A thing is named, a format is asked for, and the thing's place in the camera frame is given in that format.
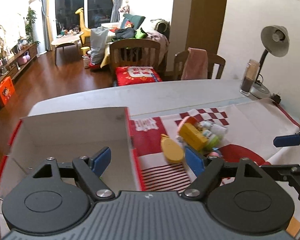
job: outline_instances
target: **plastic bag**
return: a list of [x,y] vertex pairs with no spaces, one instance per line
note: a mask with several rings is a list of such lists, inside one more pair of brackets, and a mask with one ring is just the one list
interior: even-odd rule
[[105,56],[106,40],[109,29],[106,27],[98,27],[91,29],[91,63],[99,64]]

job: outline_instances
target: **desk lamp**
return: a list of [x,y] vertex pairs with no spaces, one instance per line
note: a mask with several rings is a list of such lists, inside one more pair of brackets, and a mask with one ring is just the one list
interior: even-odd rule
[[289,50],[289,36],[288,31],[283,26],[271,25],[263,28],[261,32],[261,41],[266,48],[260,59],[260,68],[253,84],[250,93],[257,98],[269,98],[271,96],[270,91],[262,84],[263,76],[260,75],[263,62],[267,54],[270,52],[275,57],[284,57]]

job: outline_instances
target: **white cardboard box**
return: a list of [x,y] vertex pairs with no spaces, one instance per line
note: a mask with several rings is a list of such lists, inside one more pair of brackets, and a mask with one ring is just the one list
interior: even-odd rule
[[102,180],[116,194],[139,190],[125,107],[95,108],[28,116],[12,138],[10,154],[0,170],[0,199],[47,157],[59,163],[110,147],[110,165]]

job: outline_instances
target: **lamp shade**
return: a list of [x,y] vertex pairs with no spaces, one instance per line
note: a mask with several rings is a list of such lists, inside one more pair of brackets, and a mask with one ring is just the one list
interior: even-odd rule
[[284,57],[289,50],[288,31],[283,26],[271,25],[263,28],[261,41],[266,50],[275,57]]

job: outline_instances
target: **dark clothing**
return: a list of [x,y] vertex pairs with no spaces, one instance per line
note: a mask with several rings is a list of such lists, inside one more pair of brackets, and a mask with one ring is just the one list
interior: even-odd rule
[[115,30],[114,33],[115,33],[115,37],[112,39],[112,41],[119,41],[119,40],[134,38],[134,35],[136,34],[136,30],[129,27],[126,29]]

